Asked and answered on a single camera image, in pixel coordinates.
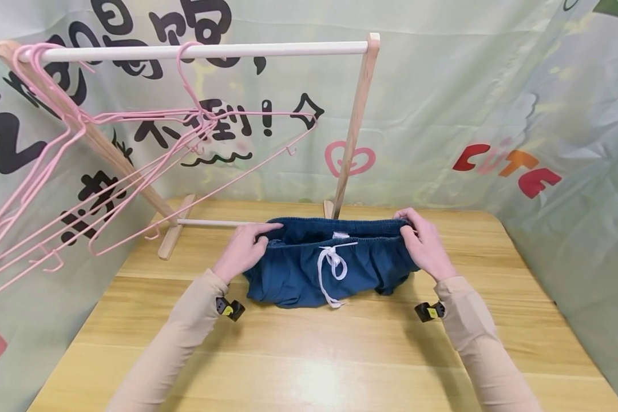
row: person's left hand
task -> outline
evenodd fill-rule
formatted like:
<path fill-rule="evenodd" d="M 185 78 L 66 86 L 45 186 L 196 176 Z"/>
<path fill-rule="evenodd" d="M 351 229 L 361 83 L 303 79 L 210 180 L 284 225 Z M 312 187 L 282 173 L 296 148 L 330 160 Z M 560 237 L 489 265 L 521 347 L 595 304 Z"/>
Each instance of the person's left hand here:
<path fill-rule="evenodd" d="M 213 266 L 213 273 L 229 285 L 238 274 L 251 269 L 264 256 L 268 239 L 257 235 L 279 229 L 282 224 L 248 224 L 236 227 L 222 256 Z"/>

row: black clip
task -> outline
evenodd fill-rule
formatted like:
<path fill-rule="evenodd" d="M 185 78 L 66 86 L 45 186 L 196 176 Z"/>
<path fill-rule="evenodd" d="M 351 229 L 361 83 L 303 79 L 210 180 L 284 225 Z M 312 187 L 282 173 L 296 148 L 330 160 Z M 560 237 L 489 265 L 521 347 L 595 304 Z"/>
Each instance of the black clip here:
<path fill-rule="evenodd" d="M 430 306 L 430 304 L 423 302 L 414 307 L 414 312 L 417 313 L 422 322 L 426 323 L 433 319 L 443 318 L 444 305 L 441 302 L 438 302 Z"/>
<path fill-rule="evenodd" d="M 226 298 L 217 298 L 215 299 L 215 305 L 217 307 L 217 313 L 228 317 L 234 322 L 237 321 L 245 311 L 245 307 L 238 300 L 234 300 L 230 303 Z"/>

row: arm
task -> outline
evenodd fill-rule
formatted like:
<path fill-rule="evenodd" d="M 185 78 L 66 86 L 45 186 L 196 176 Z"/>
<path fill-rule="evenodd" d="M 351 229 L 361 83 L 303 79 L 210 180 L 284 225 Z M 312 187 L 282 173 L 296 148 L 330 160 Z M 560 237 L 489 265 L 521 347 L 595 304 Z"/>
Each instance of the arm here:
<path fill-rule="evenodd" d="M 497 337 L 490 311 L 461 276 L 443 279 L 435 292 L 445 308 L 444 329 L 460 355 L 486 412 L 540 412 L 540 404 Z"/>
<path fill-rule="evenodd" d="M 106 412 L 155 412 L 165 402 L 176 377 L 206 336 L 219 314 L 215 299 L 224 296 L 228 283 L 252 268 L 266 251 L 268 239 L 258 235 L 282 224 L 249 224 L 236 228 L 222 256 L 192 281 L 169 319 L 141 354 L 117 389 Z"/>
<path fill-rule="evenodd" d="M 166 324 L 130 370 L 106 412 L 154 412 L 219 314 L 215 299 L 228 288 L 212 270 L 198 276 L 176 303 Z"/>
<path fill-rule="evenodd" d="M 401 228 L 410 256 L 437 282 L 435 292 L 444 305 L 444 329 L 460 355 L 485 412 L 541 412 L 522 373 L 497 337 L 496 327 L 481 296 L 451 264 L 435 225 L 413 209 L 395 218 L 412 222 Z"/>

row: beige sleeve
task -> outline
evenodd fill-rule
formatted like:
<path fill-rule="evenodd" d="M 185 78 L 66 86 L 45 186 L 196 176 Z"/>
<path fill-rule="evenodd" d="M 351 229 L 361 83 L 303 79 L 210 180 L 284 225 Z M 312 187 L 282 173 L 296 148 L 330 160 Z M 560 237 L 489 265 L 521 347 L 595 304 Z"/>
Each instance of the beige sleeve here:
<path fill-rule="evenodd" d="M 460 354 L 485 412 L 541 412 L 540 404 L 514 365 L 483 299 L 465 278 L 439 282 L 444 329 Z"/>
<path fill-rule="evenodd" d="M 213 330 L 219 317 L 215 299 L 227 289 L 211 270 L 195 278 L 117 389 L 106 412 L 154 412 L 165 402 L 180 370 Z"/>

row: hand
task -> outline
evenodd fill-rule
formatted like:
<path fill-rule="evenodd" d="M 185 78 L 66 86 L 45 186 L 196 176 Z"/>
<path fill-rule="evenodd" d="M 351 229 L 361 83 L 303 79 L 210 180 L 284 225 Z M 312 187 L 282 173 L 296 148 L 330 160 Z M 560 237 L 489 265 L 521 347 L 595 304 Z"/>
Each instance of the hand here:
<path fill-rule="evenodd" d="M 425 270 L 435 282 L 457 276 L 434 224 L 419 216 L 412 208 L 399 210 L 393 218 L 409 220 L 417 230 L 415 232 L 408 225 L 401 227 L 405 247 L 418 267 Z"/>
<path fill-rule="evenodd" d="M 264 256 L 268 239 L 257 235 L 279 229 L 282 224 L 248 224 L 236 227 L 222 256 L 213 266 L 213 273 L 229 285 L 238 274 L 251 269 Z"/>

